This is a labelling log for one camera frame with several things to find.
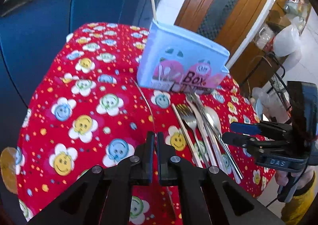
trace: wire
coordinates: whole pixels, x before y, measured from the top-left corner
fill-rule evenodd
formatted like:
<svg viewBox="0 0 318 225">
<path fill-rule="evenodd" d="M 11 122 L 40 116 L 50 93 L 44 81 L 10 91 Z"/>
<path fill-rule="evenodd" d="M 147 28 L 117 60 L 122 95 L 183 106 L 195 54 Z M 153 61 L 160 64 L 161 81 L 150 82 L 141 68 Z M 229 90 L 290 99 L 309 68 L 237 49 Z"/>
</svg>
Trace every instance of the wire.
<svg viewBox="0 0 318 225">
<path fill-rule="evenodd" d="M 300 174 L 300 176 L 296 179 L 296 181 L 293 183 L 292 187 L 298 183 L 299 179 L 301 179 L 301 177 L 304 175 L 304 173 L 305 173 L 307 167 L 308 167 L 308 165 L 306 164 L 306 167 L 304 168 L 304 170 L 302 171 L 302 173 Z M 269 206 L 271 206 L 271 205 L 272 205 L 274 202 L 276 202 L 277 200 L 278 200 L 278 196 L 277 196 L 275 199 L 273 199 L 268 205 L 266 205 L 266 208 L 268 208 Z"/>
</svg>

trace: flower print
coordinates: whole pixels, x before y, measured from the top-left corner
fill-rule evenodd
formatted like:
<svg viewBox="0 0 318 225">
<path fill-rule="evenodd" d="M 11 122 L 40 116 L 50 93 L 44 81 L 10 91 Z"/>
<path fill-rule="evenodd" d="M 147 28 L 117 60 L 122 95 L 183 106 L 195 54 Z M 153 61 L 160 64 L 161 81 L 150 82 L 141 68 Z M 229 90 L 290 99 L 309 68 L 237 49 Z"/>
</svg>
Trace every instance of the flower print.
<svg viewBox="0 0 318 225">
<path fill-rule="evenodd" d="M 227 103 L 227 106 L 229 107 L 229 111 L 235 115 L 237 115 L 237 110 L 236 110 L 236 107 L 233 105 L 232 102 L 228 102 Z"/>
<path fill-rule="evenodd" d="M 231 92 L 232 92 L 234 95 L 236 95 L 237 92 L 238 92 L 238 89 L 237 89 L 235 86 L 233 86 L 233 88 L 231 89 Z"/>
<path fill-rule="evenodd" d="M 94 27 L 98 26 L 98 22 L 93 22 L 93 23 L 87 24 L 87 26 L 90 28 L 94 28 Z"/>
<path fill-rule="evenodd" d="M 150 205 L 139 197 L 132 196 L 129 221 L 134 225 L 141 225 L 145 221 L 145 213 L 149 211 Z"/>
<path fill-rule="evenodd" d="M 261 190 L 263 191 L 265 188 L 266 188 L 266 183 L 267 183 L 267 179 L 266 177 L 262 177 L 262 187 L 261 187 Z"/>
<path fill-rule="evenodd" d="M 165 142 L 168 145 L 173 146 L 176 151 L 183 151 L 187 145 L 184 135 L 181 129 L 178 129 L 175 126 L 170 126 L 168 128 L 169 135 L 166 137 Z"/>
<path fill-rule="evenodd" d="M 112 40 L 112 39 L 106 39 L 101 41 L 103 44 L 106 44 L 110 47 L 115 46 L 117 44 L 117 41 Z"/>
<path fill-rule="evenodd" d="M 139 31 L 139 30 L 140 30 L 140 28 L 137 27 L 137 26 L 130 26 L 130 28 L 131 28 L 132 30 L 135 30 L 135 31 Z"/>
<path fill-rule="evenodd" d="M 116 59 L 116 57 L 110 53 L 102 53 L 96 57 L 97 60 L 103 61 L 104 63 L 110 63 Z"/>
<path fill-rule="evenodd" d="M 141 30 L 139 33 L 145 36 L 149 35 L 149 31 L 146 31 L 146 30 Z"/>
<path fill-rule="evenodd" d="M 251 123 L 251 120 L 246 115 L 243 115 L 243 119 L 244 119 L 244 123 L 245 124 L 250 124 Z"/>
<path fill-rule="evenodd" d="M 253 182 L 254 184 L 258 185 L 260 183 L 260 170 L 253 171 Z"/>
<path fill-rule="evenodd" d="M 98 123 L 88 115 L 81 115 L 73 122 L 73 127 L 68 131 L 72 139 L 79 138 L 83 143 L 89 143 L 93 138 L 93 132 L 98 128 Z"/>
<path fill-rule="evenodd" d="M 106 32 L 104 32 L 104 35 L 107 36 L 117 36 L 117 32 L 113 31 L 113 30 L 108 30 Z"/>
<path fill-rule="evenodd" d="M 234 103 L 236 103 L 237 105 L 239 105 L 239 99 L 238 99 L 238 97 L 235 97 L 235 96 L 231 95 L 231 100 L 232 100 L 232 102 L 234 102 Z"/>
<path fill-rule="evenodd" d="M 133 156 L 135 149 L 123 139 L 114 139 L 106 146 L 103 164 L 106 167 L 117 165 L 122 159 Z"/>
<path fill-rule="evenodd" d="M 141 42 L 136 42 L 136 43 L 133 43 L 134 47 L 140 49 L 140 50 L 144 50 L 146 44 L 144 43 L 141 43 Z"/>
<path fill-rule="evenodd" d="M 100 39 L 103 37 L 102 34 L 99 34 L 99 33 L 90 33 L 89 34 L 90 37 L 94 37 L 94 38 L 97 38 L 97 39 Z"/>
<path fill-rule="evenodd" d="M 70 33 L 69 35 L 66 36 L 66 43 L 68 43 L 73 37 L 73 34 Z"/>
<path fill-rule="evenodd" d="M 24 218 L 26 219 L 26 221 L 28 222 L 31 218 L 33 218 L 33 213 L 32 211 L 25 205 L 24 202 L 22 202 L 19 199 L 19 205 L 20 205 L 20 209 L 23 212 Z"/>
<path fill-rule="evenodd" d="M 166 92 L 154 91 L 151 102 L 162 109 L 166 109 L 170 106 L 170 95 Z"/>
<path fill-rule="evenodd" d="M 228 118 L 229 118 L 230 124 L 233 123 L 233 122 L 237 122 L 237 121 L 238 121 L 238 119 L 236 118 L 236 116 L 228 115 Z"/>
<path fill-rule="evenodd" d="M 51 112 L 59 121 L 65 121 L 72 115 L 72 109 L 75 108 L 76 101 L 73 99 L 61 97 L 51 108 Z"/>
<path fill-rule="evenodd" d="M 75 65 L 75 69 L 87 74 L 91 70 L 95 69 L 95 63 L 92 62 L 92 60 L 90 60 L 89 58 L 84 57 L 78 61 L 78 63 Z"/>
<path fill-rule="evenodd" d="M 30 117 L 31 117 L 31 109 L 28 108 L 28 110 L 26 112 L 26 116 L 25 116 L 23 124 L 22 124 L 23 128 L 26 128 L 29 125 Z"/>
<path fill-rule="evenodd" d="M 130 34 L 133 38 L 136 38 L 136 39 L 140 39 L 143 37 L 142 34 L 138 33 L 138 32 L 134 32 L 132 34 Z"/>
<path fill-rule="evenodd" d="M 90 41 L 91 41 L 91 38 L 86 38 L 86 37 L 80 37 L 79 39 L 76 40 L 76 42 L 79 44 L 85 44 Z"/>
<path fill-rule="evenodd" d="M 96 87 L 96 83 L 92 80 L 78 80 L 72 87 L 71 91 L 73 94 L 81 94 L 86 97 L 91 93 L 91 89 Z"/>
<path fill-rule="evenodd" d="M 25 164 L 25 157 L 22 154 L 20 147 L 16 148 L 16 175 L 20 174 L 21 167 Z"/>
<path fill-rule="evenodd" d="M 66 56 L 66 58 L 68 59 L 68 60 L 75 60 L 75 59 L 77 59 L 77 58 L 80 58 L 81 56 L 83 56 L 84 55 L 84 52 L 83 51 L 78 51 L 78 50 L 74 50 L 74 51 L 72 51 L 70 54 L 68 54 L 67 56 Z"/>
<path fill-rule="evenodd" d="M 102 31 L 105 30 L 106 28 L 104 26 L 96 26 L 93 28 L 93 30 L 98 30 L 98 31 Z"/>
<path fill-rule="evenodd" d="M 217 90 L 212 91 L 212 96 L 221 104 L 223 104 L 225 101 L 224 97 Z"/>
<path fill-rule="evenodd" d="M 100 103 L 96 108 L 99 114 L 109 114 L 110 116 L 117 116 L 119 108 L 124 106 L 124 101 L 114 94 L 106 94 L 100 98 Z"/>
<path fill-rule="evenodd" d="M 57 174 L 66 176 L 74 169 L 74 161 L 77 159 L 77 156 L 75 148 L 70 147 L 66 149 L 64 144 L 58 143 L 54 148 L 54 154 L 49 158 L 49 163 Z"/>
<path fill-rule="evenodd" d="M 80 78 L 77 75 L 71 75 L 70 73 L 66 73 L 62 78 L 63 83 L 68 84 L 73 80 L 79 80 Z"/>
<path fill-rule="evenodd" d="M 83 50 L 88 50 L 89 52 L 95 52 L 101 47 L 97 43 L 88 43 L 82 47 Z"/>
<path fill-rule="evenodd" d="M 108 23 L 108 24 L 106 25 L 106 27 L 108 27 L 108 28 L 117 28 L 117 27 L 118 27 L 118 24 Z"/>
</svg>

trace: blue smiley face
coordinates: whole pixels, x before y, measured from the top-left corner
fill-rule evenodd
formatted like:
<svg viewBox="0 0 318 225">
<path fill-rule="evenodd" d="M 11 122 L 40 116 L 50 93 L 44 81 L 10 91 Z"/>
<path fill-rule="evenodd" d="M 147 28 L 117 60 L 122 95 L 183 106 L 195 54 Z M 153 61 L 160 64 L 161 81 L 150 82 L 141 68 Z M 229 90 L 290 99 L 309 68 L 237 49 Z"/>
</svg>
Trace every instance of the blue smiley face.
<svg viewBox="0 0 318 225">
<path fill-rule="evenodd" d="M 70 117 L 71 109 L 67 104 L 58 105 L 55 109 L 54 115 L 59 121 L 65 121 Z"/>
<path fill-rule="evenodd" d="M 110 159 L 116 162 L 120 162 L 123 158 L 125 158 L 128 155 L 128 143 L 126 143 L 122 139 L 114 139 L 110 142 L 108 151 Z"/>
<path fill-rule="evenodd" d="M 155 97 L 155 103 L 157 106 L 159 106 L 163 109 L 166 109 L 170 106 L 170 101 L 169 101 L 168 97 L 164 94 L 157 95 Z"/>
<path fill-rule="evenodd" d="M 113 82 L 113 78 L 107 74 L 102 74 L 100 75 L 97 80 L 101 83 L 112 83 Z"/>
</svg>

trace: yellow smiley face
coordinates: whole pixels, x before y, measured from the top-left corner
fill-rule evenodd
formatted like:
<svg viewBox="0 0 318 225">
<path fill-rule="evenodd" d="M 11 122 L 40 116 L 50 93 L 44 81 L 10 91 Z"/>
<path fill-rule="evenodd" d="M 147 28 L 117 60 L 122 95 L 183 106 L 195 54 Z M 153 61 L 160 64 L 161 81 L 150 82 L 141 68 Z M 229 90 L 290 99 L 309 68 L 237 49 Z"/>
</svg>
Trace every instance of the yellow smiley face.
<svg viewBox="0 0 318 225">
<path fill-rule="evenodd" d="M 254 177 L 254 181 L 255 181 L 255 184 L 258 185 L 260 183 L 260 174 L 255 174 L 255 177 Z"/>
<path fill-rule="evenodd" d="M 62 152 L 59 155 L 56 155 L 53 167 L 57 174 L 60 176 L 66 176 L 72 170 L 72 160 L 69 156 Z"/>
<path fill-rule="evenodd" d="M 79 116 L 74 123 L 74 130 L 81 135 L 86 134 L 88 131 L 90 131 L 91 127 L 93 125 L 93 120 L 88 115 L 82 115 Z"/>
<path fill-rule="evenodd" d="M 92 66 L 92 61 L 89 58 L 85 57 L 79 61 L 79 64 L 81 67 L 84 67 L 86 69 L 90 69 Z"/>
<path fill-rule="evenodd" d="M 174 133 L 171 136 L 170 144 L 179 152 L 184 150 L 185 146 L 187 145 L 183 134 L 180 134 L 178 132 Z"/>
</svg>

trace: table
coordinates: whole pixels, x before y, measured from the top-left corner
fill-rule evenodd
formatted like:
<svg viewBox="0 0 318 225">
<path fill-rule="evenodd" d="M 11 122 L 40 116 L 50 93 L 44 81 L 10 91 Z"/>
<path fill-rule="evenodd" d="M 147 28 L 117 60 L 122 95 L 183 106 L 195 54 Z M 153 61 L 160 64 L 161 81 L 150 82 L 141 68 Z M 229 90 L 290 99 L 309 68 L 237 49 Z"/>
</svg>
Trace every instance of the table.
<svg viewBox="0 0 318 225">
<path fill-rule="evenodd" d="M 167 144 L 178 138 L 177 155 L 192 159 L 171 108 L 185 103 L 185 95 L 142 88 L 152 116 L 134 83 L 147 36 L 146 29 L 114 23 L 86 24 L 67 36 L 32 96 L 18 141 L 18 197 L 27 220 L 87 169 L 111 167 L 133 155 L 149 130 L 162 131 Z M 222 132 L 233 121 L 259 122 L 230 76 L 201 100 L 217 112 Z M 253 164 L 246 150 L 229 149 L 244 176 L 240 185 L 258 197 L 274 171 Z M 160 187 L 157 175 L 155 170 L 151 186 L 133 188 L 131 223 L 182 224 L 177 187 Z"/>
</svg>

